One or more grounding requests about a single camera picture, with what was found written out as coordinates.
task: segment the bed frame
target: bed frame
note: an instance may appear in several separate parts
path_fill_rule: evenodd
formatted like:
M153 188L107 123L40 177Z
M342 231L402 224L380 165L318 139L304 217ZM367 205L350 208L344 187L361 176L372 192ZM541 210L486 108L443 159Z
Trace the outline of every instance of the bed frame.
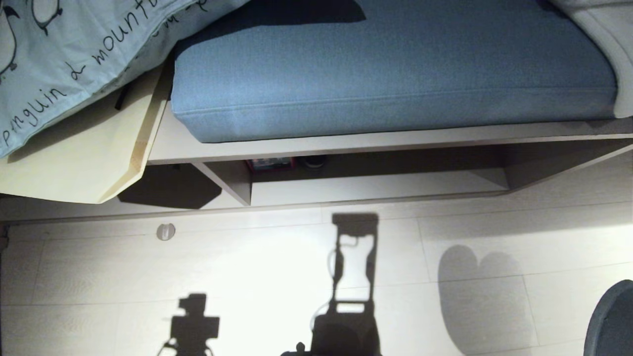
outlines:
M222 189L202 210L342 201L508 194L633 149L633 118L203 144L171 111L170 80L154 91L165 109L148 165L191 163ZM330 155L302 167L252 174L244 160ZM111 200L102 205L0 201L0 220L173 213Z

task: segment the blue cushion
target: blue cushion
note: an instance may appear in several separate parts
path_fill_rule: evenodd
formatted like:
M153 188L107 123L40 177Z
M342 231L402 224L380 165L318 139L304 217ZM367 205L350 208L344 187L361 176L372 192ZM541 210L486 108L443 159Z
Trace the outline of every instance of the blue cushion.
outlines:
M252 0L177 51L172 109L204 143L604 119L616 94L537 0Z

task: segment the light wood floor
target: light wood floor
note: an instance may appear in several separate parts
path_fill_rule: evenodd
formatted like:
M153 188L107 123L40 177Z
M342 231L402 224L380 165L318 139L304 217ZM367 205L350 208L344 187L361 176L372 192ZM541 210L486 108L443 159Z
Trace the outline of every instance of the light wood floor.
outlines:
M191 293L220 318L216 356L310 347L332 294L332 217L376 213L383 355L582 355L600 296L633 279L632 200L629 154L497 198L14 226L3 351L156 355ZM342 248L340 298L368 294L367 241Z

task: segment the penguin print bedding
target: penguin print bedding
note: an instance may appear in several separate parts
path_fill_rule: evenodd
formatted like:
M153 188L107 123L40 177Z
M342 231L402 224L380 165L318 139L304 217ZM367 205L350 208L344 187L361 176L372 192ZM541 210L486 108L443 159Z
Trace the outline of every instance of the penguin print bedding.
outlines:
M0 0L0 157L248 0Z

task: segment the storage compartment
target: storage compartment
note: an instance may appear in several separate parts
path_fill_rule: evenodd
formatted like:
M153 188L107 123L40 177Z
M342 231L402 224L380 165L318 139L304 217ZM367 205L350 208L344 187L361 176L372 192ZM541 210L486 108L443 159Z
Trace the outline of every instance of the storage compartment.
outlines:
M200 209L222 193L190 164L147 166L143 177L118 195L123 203Z
M508 190L497 146L330 155L320 170L253 176L252 205L286 205Z

